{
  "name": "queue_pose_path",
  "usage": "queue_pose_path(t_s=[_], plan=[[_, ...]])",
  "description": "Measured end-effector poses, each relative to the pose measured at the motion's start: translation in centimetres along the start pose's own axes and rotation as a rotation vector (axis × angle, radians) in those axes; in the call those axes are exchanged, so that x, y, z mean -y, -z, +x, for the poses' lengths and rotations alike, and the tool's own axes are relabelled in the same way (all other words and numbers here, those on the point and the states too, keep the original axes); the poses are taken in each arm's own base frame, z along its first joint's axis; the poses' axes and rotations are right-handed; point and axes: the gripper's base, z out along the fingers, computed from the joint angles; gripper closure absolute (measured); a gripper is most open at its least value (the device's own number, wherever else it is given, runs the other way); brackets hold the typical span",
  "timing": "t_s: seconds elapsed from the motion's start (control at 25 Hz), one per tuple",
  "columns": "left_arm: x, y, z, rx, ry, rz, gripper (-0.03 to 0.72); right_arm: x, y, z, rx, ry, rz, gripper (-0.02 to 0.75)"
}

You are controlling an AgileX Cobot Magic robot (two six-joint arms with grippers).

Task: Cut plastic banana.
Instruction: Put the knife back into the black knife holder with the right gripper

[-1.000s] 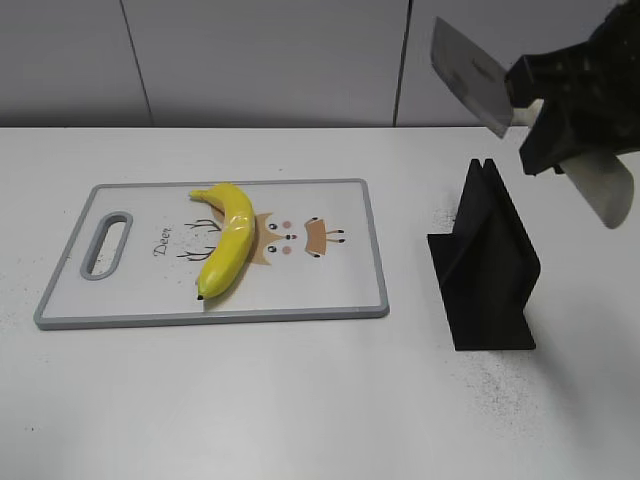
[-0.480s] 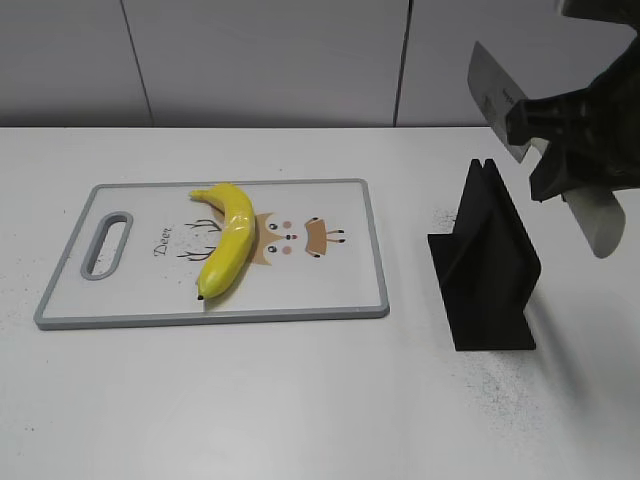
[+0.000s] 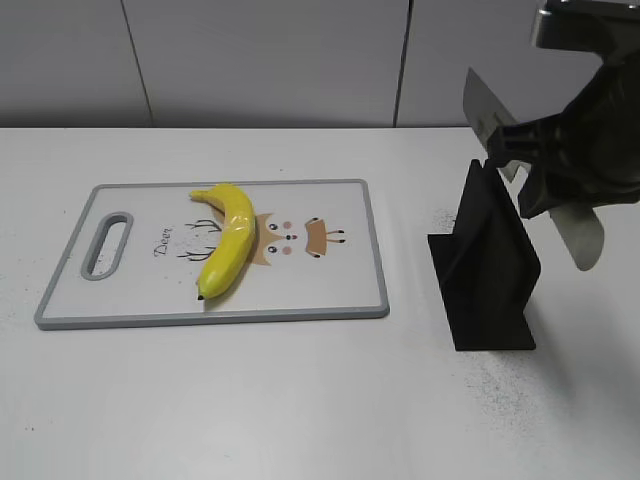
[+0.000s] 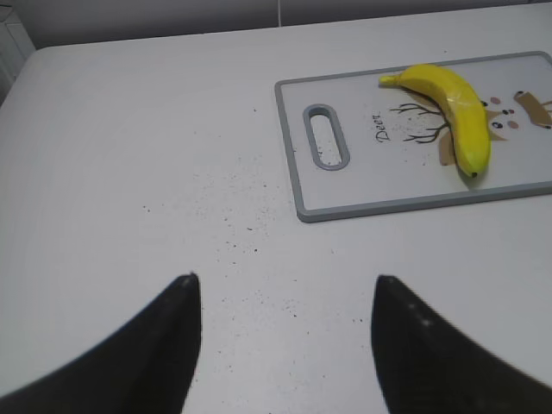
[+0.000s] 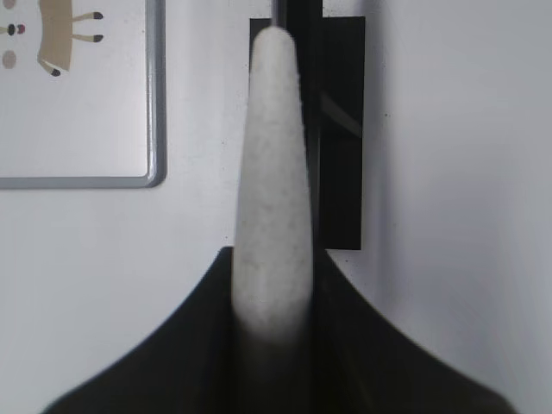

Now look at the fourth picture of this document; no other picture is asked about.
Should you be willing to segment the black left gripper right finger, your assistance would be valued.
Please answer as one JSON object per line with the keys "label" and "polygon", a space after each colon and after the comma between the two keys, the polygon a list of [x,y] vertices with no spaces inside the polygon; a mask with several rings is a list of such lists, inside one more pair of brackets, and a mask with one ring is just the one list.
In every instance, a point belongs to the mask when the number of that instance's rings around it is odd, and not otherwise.
{"label": "black left gripper right finger", "polygon": [[549,413],[551,388],[482,348],[399,278],[375,283],[371,343],[391,413]]}

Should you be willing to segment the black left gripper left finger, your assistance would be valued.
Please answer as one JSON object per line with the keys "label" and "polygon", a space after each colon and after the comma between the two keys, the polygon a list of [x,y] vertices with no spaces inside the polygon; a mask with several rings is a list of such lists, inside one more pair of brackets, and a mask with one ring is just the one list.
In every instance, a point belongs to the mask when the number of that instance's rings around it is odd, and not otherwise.
{"label": "black left gripper left finger", "polygon": [[202,342],[200,283],[177,277],[117,332],[1,398],[3,413],[180,413]]}

